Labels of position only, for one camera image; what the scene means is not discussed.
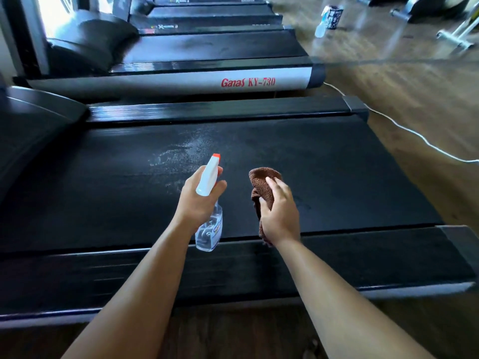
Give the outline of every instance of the wooden floor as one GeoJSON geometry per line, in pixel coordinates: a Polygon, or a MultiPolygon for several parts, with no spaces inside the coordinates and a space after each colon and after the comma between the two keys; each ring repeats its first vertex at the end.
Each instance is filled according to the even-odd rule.
{"type": "MultiPolygon", "coordinates": [[[[456,156],[479,158],[479,49],[463,53],[435,38],[454,22],[406,25],[389,16],[390,6],[367,8],[355,0],[271,1],[303,47],[326,62],[328,83],[456,156]],[[338,4],[345,6],[339,29],[315,40],[323,7],[338,4]]],[[[323,86],[293,95],[334,93],[323,86]]],[[[441,155],[374,113],[369,125],[446,223],[467,224],[479,234],[478,164],[441,155]]],[[[479,357],[476,294],[376,304],[438,358],[479,357]]],[[[58,358],[82,327],[0,332],[0,357],[58,358]]],[[[300,358],[313,335],[302,306],[182,310],[170,322],[160,357],[300,358]]]]}

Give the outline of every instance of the forearm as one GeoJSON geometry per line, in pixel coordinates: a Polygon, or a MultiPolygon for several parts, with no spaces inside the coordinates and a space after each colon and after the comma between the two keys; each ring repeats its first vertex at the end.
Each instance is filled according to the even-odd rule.
{"type": "Polygon", "coordinates": [[[156,358],[191,232],[172,222],[63,359],[156,358]]]}
{"type": "Polygon", "coordinates": [[[331,359],[432,358],[301,242],[277,248],[331,359]]]}

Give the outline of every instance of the hand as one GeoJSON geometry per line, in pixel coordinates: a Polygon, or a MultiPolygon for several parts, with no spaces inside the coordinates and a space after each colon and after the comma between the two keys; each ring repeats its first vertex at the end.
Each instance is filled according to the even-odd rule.
{"type": "MultiPolygon", "coordinates": [[[[218,181],[212,189],[210,195],[201,196],[196,193],[196,188],[200,183],[201,174],[206,166],[201,166],[196,172],[189,177],[181,190],[180,201],[176,208],[173,221],[179,223],[182,227],[188,229],[193,235],[198,228],[208,221],[213,213],[213,208],[218,198],[226,190],[226,181],[218,181]]],[[[223,172],[223,168],[218,166],[218,176],[223,172]]]]}
{"type": "Polygon", "coordinates": [[[293,200],[291,189],[278,178],[266,178],[266,182],[272,190],[274,203],[272,209],[268,209],[266,200],[260,198],[261,222],[266,237],[274,246],[280,241],[299,241],[299,211],[293,200]]]}

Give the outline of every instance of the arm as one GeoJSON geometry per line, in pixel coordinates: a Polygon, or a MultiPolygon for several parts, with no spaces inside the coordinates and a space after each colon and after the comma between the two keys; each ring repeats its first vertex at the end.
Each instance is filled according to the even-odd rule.
{"type": "Polygon", "coordinates": [[[281,180],[266,180],[274,204],[270,211],[260,199],[264,233],[283,257],[329,358],[433,358],[303,246],[291,190],[281,180]]]}
{"type": "Polygon", "coordinates": [[[213,212],[226,189],[219,181],[207,197],[196,193],[200,167],[186,182],[173,220],[140,264],[63,355],[63,359],[135,358],[158,355],[180,284],[191,236],[213,212]]]}

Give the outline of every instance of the bottle label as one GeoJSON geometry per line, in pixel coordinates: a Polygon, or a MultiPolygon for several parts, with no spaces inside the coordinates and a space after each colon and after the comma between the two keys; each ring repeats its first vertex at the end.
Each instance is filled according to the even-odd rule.
{"type": "Polygon", "coordinates": [[[219,220],[213,227],[213,230],[211,231],[210,239],[211,239],[211,245],[213,246],[212,249],[214,249],[217,246],[219,239],[221,238],[222,231],[223,231],[223,215],[221,215],[221,218],[219,218],[219,220]]]}

